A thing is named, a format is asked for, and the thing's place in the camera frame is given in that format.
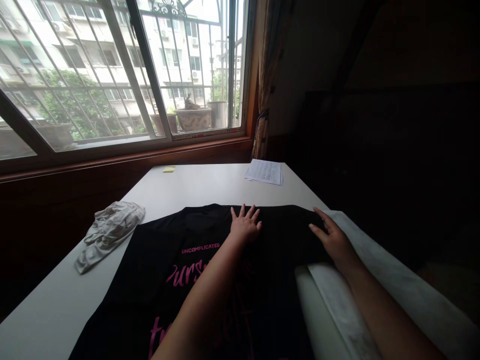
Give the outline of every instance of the window sill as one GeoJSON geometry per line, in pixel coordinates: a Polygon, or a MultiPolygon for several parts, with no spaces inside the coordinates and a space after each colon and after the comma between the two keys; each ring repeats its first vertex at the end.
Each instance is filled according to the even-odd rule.
{"type": "Polygon", "coordinates": [[[71,173],[81,169],[93,169],[101,166],[111,166],[125,162],[137,162],[151,167],[165,164],[188,163],[218,155],[225,155],[240,151],[251,151],[253,143],[253,140],[249,136],[239,136],[224,140],[206,141],[192,145],[169,147],[155,151],[144,151],[128,155],[112,156],[98,160],[4,174],[0,175],[0,184],[46,175],[71,173]]]}

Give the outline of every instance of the curtain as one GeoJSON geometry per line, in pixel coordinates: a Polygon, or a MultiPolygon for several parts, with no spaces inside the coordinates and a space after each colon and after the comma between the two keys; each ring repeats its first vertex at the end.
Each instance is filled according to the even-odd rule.
{"type": "Polygon", "coordinates": [[[269,133],[270,95],[283,57],[282,46],[292,18],[294,0],[260,0],[265,3],[264,25],[258,61],[258,120],[251,152],[252,159],[264,159],[269,133]]]}

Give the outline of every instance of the wooden wall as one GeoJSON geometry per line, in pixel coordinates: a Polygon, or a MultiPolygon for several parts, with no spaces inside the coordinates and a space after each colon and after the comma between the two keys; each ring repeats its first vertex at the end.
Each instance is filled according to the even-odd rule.
{"type": "Polygon", "coordinates": [[[185,152],[0,183],[0,319],[8,315],[85,236],[94,213],[122,197],[155,165],[250,161],[241,147],[185,152]]]}

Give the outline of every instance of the plant pot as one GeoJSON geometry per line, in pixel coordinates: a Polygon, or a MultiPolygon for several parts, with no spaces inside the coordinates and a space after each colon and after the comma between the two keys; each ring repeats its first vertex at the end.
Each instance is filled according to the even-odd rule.
{"type": "Polygon", "coordinates": [[[35,129],[54,150],[66,150],[75,146],[70,127],[72,127],[71,124],[55,124],[38,126],[35,129]]]}
{"type": "Polygon", "coordinates": [[[226,101],[209,101],[208,107],[211,108],[211,124],[212,129],[228,128],[227,102],[226,101]]]}
{"type": "Polygon", "coordinates": [[[177,115],[176,114],[167,114],[166,118],[168,119],[168,125],[170,126],[170,131],[172,134],[176,134],[179,132],[179,128],[177,126],[177,115]]]}
{"type": "Polygon", "coordinates": [[[160,115],[150,115],[151,119],[155,123],[156,130],[158,132],[158,136],[163,137],[165,136],[164,127],[162,125],[162,120],[160,120],[160,115]]]}
{"type": "Polygon", "coordinates": [[[13,129],[0,129],[0,158],[16,158],[19,156],[33,155],[32,149],[17,135],[13,129]]]}
{"type": "Polygon", "coordinates": [[[178,122],[186,132],[210,129],[210,116],[212,109],[209,107],[198,110],[175,110],[178,122]]]}

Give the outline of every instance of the gray cloth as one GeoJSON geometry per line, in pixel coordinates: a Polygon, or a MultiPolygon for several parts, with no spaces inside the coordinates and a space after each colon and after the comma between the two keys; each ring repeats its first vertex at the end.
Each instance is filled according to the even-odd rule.
{"type": "Polygon", "coordinates": [[[144,219],[145,208],[134,202],[115,201],[95,213],[95,221],[83,241],[88,245],[75,261],[80,274],[86,273],[119,246],[144,219]]]}

